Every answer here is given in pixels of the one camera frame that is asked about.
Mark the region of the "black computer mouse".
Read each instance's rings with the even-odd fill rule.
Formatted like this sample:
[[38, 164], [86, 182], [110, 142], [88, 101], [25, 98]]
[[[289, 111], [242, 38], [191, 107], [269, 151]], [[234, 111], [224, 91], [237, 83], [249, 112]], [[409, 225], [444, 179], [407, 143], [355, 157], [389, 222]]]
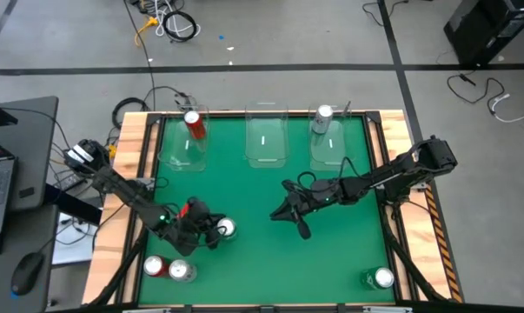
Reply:
[[39, 251], [30, 252], [22, 257], [15, 267], [10, 281], [10, 291], [14, 295], [23, 296], [33, 289], [43, 260], [43, 253]]

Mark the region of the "black computer tower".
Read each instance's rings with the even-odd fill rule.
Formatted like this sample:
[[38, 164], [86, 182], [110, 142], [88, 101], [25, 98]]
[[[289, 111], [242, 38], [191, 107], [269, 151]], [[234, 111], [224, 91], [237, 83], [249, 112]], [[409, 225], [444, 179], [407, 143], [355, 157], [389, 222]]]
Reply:
[[462, 0], [443, 31], [460, 64], [489, 63], [524, 29], [524, 0]]

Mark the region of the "yellow black hazard tape strip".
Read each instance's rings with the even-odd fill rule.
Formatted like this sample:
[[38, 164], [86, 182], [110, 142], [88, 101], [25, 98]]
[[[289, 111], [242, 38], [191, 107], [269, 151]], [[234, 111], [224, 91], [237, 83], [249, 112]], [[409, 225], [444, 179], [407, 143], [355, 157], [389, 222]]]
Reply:
[[452, 302], [463, 303], [464, 296], [462, 293], [462, 288], [459, 284], [459, 277], [457, 274], [455, 262], [453, 260], [453, 254], [451, 253], [448, 232], [445, 229], [445, 223], [441, 212], [441, 205], [436, 196], [434, 180], [431, 180], [429, 183], [425, 183], [425, 189], [423, 193], [428, 211], [430, 213], [431, 224], [434, 229], [434, 236], [438, 245], [441, 264], [445, 272], [450, 298]]

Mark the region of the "black power adapter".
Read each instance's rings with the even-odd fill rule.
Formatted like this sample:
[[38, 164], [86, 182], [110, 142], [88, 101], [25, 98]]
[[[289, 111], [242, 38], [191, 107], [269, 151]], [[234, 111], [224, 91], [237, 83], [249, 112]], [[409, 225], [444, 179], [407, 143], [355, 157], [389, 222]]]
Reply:
[[77, 174], [69, 174], [65, 177], [63, 177], [60, 182], [57, 184], [57, 188], [62, 191], [68, 191], [72, 190], [84, 183], [86, 183], [87, 180], [83, 177], [78, 176]]

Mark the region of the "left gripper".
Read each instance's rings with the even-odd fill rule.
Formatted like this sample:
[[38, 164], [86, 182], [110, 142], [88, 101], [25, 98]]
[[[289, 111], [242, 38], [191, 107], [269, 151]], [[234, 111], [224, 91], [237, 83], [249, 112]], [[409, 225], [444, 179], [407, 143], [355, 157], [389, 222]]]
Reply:
[[214, 250], [222, 237], [219, 234], [213, 234], [213, 226], [223, 218], [224, 215], [221, 213], [205, 212], [199, 214], [197, 218], [179, 217], [179, 236], [189, 243], [193, 243], [192, 239], [195, 239], [196, 244], [200, 238], [203, 238], [205, 245], [210, 250]]

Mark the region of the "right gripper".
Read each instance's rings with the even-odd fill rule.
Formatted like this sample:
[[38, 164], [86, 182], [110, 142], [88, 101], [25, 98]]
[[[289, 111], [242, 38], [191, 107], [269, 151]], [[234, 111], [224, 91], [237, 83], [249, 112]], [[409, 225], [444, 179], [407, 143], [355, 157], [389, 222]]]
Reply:
[[272, 221], [297, 221], [298, 215], [305, 216], [324, 207], [325, 202], [317, 199], [312, 191], [294, 187], [294, 195], [284, 198], [280, 206], [270, 214]]

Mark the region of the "black support bar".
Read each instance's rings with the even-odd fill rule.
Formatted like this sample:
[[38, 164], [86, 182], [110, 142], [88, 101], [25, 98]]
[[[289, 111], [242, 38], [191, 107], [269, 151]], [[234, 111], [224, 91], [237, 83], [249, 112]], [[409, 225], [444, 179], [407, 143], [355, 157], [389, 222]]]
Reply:
[[98, 226], [101, 222], [102, 211], [96, 206], [71, 196], [48, 183], [45, 184], [44, 188], [43, 204], [55, 204], [63, 213], [95, 226]]

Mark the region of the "green Sprite can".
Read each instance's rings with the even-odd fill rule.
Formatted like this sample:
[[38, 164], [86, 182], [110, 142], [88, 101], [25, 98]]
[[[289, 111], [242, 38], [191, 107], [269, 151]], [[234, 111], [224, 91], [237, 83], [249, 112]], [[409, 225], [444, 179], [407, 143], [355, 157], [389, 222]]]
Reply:
[[361, 284], [371, 290], [386, 290], [393, 286], [395, 277], [386, 267], [374, 267], [360, 274]]
[[232, 240], [236, 237], [237, 228], [235, 222], [229, 218], [224, 217], [218, 221], [216, 230], [224, 240]]

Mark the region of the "green table mat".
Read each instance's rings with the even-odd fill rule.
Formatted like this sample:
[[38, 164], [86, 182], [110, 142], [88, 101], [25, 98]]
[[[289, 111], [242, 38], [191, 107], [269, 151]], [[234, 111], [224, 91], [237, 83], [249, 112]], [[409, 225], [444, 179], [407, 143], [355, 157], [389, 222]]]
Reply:
[[374, 193], [350, 206], [334, 205], [309, 214], [311, 238], [296, 226], [269, 216], [286, 195], [282, 181], [310, 183], [308, 126], [289, 120], [289, 159], [282, 168], [252, 168], [244, 156], [245, 122], [214, 119], [208, 160], [202, 171], [173, 171], [161, 164], [159, 203], [181, 206], [195, 196], [228, 215], [236, 237], [214, 250], [189, 257], [196, 279], [178, 283], [144, 276], [138, 301], [158, 304], [390, 303], [392, 290], [371, 290], [360, 274], [388, 262]]

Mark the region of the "red Coke can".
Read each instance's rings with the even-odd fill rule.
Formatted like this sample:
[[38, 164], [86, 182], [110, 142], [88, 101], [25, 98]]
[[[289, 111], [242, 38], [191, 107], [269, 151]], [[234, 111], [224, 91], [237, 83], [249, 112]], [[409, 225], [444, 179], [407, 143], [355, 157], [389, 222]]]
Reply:
[[196, 140], [202, 140], [206, 137], [206, 128], [202, 119], [202, 115], [196, 110], [187, 111], [184, 114], [184, 122], [189, 133]]
[[167, 276], [169, 274], [169, 261], [164, 256], [148, 256], [143, 261], [143, 271], [147, 276]]

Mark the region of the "white paper sheet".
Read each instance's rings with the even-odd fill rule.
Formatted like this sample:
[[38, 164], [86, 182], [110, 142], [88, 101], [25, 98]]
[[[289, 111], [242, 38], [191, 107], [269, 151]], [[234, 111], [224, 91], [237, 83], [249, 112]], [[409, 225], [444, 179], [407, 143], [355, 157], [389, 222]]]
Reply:
[[96, 226], [78, 221], [75, 217], [59, 214], [54, 242], [53, 265], [88, 262], [92, 258], [92, 239]]

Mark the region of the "grey rounded side table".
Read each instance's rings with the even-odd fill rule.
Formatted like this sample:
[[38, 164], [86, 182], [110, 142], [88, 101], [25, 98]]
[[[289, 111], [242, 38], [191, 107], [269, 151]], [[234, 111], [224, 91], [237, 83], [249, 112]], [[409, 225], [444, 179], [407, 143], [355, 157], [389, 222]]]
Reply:
[[[0, 145], [17, 157], [9, 212], [43, 204], [58, 103], [57, 97], [49, 96], [0, 104], [18, 120], [16, 125], [0, 127]], [[35, 194], [20, 198], [18, 192], [29, 187]]]

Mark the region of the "clear plastic bin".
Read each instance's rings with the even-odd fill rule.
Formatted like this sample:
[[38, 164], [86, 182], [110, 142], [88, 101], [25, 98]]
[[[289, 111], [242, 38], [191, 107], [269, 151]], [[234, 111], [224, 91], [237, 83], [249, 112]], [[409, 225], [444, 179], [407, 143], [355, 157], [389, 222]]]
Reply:
[[328, 131], [324, 134], [316, 134], [312, 131], [311, 124], [319, 106], [308, 108], [310, 168], [317, 171], [339, 170], [342, 159], [348, 155], [346, 134], [351, 116], [349, 114], [348, 117], [343, 118], [342, 111], [339, 111], [336, 105], [330, 105], [333, 108], [334, 115]]
[[289, 158], [289, 109], [274, 102], [245, 107], [245, 157], [252, 168], [282, 168]]
[[202, 171], [206, 168], [209, 146], [209, 109], [198, 104], [194, 109], [202, 115], [206, 137], [194, 139], [184, 122], [186, 112], [170, 112], [164, 119], [163, 140], [158, 161], [173, 171]]

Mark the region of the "silver Diet Coke can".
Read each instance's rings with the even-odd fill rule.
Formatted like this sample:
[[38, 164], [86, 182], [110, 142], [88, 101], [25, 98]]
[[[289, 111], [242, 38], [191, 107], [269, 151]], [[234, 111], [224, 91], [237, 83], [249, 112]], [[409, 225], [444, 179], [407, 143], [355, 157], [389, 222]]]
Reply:
[[184, 259], [176, 259], [169, 265], [169, 276], [177, 282], [190, 283], [196, 279], [196, 267]]
[[311, 124], [311, 129], [316, 134], [324, 134], [333, 119], [334, 111], [330, 105], [321, 105], [315, 111], [315, 117]]

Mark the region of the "grey metal clamp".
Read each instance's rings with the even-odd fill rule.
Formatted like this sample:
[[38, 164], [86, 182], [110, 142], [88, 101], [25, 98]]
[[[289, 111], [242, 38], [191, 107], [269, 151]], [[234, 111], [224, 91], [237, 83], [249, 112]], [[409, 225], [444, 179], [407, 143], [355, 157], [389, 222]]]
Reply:
[[181, 112], [188, 112], [194, 110], [197, 107], [196, 99], [193, 96], [187, 95], [183, 92], [175, 93], [174, 101], [176, 103], [177, 109]]

